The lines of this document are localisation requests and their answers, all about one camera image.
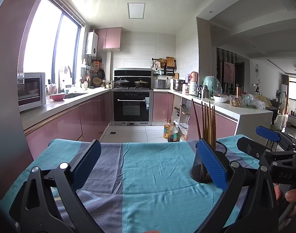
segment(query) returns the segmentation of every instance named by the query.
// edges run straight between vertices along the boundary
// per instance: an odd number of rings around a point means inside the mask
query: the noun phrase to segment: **water heater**
[[[96,51],[97,51],[97,42],[98,42],[98,36],[95,32],[89,32],[88,33],[88,39],[86,42],[86,55],[89,55],[91,57],[96,57]]]

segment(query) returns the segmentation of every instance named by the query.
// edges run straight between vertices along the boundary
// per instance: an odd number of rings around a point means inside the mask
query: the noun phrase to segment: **wooden cutting board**
[[[176,60],[173,57],[166,57],[166,66],[176,67]]]

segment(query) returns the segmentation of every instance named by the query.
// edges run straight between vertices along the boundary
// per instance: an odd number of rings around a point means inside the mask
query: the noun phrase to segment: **ceiling light panel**
[[[127,3],[129,19],[144,19],[146,3]]]

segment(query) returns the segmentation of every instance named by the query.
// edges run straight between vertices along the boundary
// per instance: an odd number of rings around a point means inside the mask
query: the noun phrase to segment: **pink bowl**
[[[62,101],[65,95],[66,95],[65,93],[59,93],[59,94],[52,94],[50,95],[50,97],[53,101],[57,102],[57,101]]]

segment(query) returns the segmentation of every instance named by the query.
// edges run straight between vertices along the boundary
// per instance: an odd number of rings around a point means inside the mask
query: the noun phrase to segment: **oven handle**
[[[117,99],[118,102],[145,102],[146,100],[120,100],[120,99]]]

